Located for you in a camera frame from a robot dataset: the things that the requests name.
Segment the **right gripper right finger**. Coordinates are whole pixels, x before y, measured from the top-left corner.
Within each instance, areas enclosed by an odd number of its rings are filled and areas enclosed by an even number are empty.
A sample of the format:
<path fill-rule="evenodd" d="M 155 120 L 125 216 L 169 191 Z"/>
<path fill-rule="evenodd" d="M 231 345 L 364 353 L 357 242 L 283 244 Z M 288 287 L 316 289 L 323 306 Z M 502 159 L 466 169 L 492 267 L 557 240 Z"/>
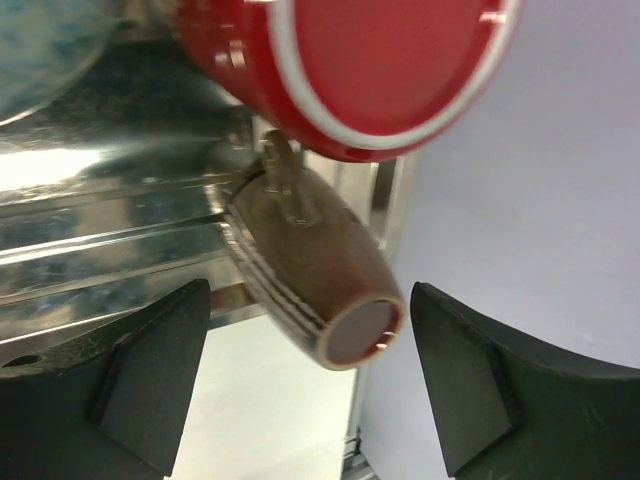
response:
<path fill-rule="evenodd" d="M 637 369 L 544 342 L 427 283 L 410 312 L 450 478 L 638 477 Z"/>

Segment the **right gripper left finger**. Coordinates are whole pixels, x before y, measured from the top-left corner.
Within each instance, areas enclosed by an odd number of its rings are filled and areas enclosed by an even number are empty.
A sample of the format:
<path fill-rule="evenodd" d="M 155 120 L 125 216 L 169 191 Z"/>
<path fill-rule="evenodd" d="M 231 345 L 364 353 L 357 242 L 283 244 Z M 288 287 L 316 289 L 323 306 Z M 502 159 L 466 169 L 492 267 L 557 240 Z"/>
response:
<path fill-rule="evenodd" d="M 208 331 L 194 280 L 123 319 L 1 367 L 4 479 L 172 475 Z"/>

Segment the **brown striped small cup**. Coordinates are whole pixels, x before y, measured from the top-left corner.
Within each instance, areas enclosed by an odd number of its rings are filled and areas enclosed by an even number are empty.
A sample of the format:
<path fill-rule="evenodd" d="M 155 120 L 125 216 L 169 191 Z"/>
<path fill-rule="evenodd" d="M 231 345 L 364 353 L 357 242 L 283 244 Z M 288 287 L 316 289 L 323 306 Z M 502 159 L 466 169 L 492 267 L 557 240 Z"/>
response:
<path fill-rule="evenodd" d="M 220 235 L 249 294 L 322 367 L 357 368 L 386 349 L 406 304 L 389 264 L 351 208 L 287 137 L 261 139 L 226 202 Z"/>

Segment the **teal mug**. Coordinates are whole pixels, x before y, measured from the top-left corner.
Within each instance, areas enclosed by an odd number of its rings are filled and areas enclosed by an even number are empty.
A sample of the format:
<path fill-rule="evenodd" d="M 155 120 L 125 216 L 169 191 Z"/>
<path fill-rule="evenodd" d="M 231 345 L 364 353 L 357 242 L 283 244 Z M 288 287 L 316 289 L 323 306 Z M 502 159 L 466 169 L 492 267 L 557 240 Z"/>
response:
<path fill-rule="evenodd" d="M 120 12 L 119 1 L 3 1 L 1 123 L 68 90 L 104 52 Z"/>

